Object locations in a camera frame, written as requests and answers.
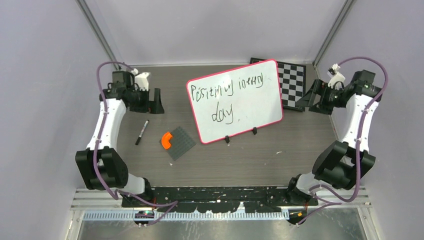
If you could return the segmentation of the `white board with pink frame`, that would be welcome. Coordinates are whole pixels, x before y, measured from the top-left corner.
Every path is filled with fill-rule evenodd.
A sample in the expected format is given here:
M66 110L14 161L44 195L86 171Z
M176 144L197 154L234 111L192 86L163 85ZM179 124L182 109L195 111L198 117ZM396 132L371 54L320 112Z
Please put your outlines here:
M202 144L284 118L278 64L274 59L194 78L185 87Z

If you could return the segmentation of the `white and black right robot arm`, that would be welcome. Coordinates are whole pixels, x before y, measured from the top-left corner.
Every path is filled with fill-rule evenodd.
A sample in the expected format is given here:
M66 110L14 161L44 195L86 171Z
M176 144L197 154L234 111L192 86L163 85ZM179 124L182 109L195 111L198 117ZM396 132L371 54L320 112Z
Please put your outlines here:
M306 95L295 104L309 111L331 115L334 108L345 108L347 125L344 135L335 140L316 159L311 172L290 179L285 198L291 205L307 203L318 188L352 189L374 166L368 134L381 96L375 86L375 73L361 70L354 73L347 85L336 88L335 81L314 80Z

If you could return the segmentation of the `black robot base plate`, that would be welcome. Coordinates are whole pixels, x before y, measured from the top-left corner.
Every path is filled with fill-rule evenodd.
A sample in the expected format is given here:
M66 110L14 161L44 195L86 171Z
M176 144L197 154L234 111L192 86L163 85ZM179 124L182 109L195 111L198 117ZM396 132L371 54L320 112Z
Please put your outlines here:
M277 213L282 207L317 206L318 201L285 186L155 187L139 195L165 213Z

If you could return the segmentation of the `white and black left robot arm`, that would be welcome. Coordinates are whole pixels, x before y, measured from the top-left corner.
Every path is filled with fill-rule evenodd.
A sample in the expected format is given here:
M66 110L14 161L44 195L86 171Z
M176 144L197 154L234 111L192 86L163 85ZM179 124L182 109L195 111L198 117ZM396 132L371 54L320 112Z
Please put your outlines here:
M141 207L153 202L153 193L145 177L129 173L128 167L117 151L122 119L126 112L163 114L160 88L154 89L150 100L151 73L137 70L118 70L112 81L102 89L100 112L90 142L84 150L77 151L75 162L85 186L89 190L106 190L114 198L115 190L134 194Z

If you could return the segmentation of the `white marker pen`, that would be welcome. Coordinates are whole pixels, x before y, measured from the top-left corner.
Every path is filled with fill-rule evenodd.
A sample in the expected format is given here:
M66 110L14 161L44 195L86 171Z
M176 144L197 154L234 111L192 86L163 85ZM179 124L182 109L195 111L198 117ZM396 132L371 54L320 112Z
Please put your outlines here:
M138 146L138 145L140 144L141 139L142 139L142 137L143 137L143 134L144 134L144 132L145 132L145 130L146 130L146 128L147 128L147 126L148 126L149 122L150 122L150 120L149 120L149 119L147 119L147 120L145 121L145 123L143 124L143 127L142 127L142 129L141 129L141 131L140 131L140 133L139 133L139 135L138 135L138 137L137 137L137 139L136 139L136 142L135 142L135 145L136 145L136 146Z

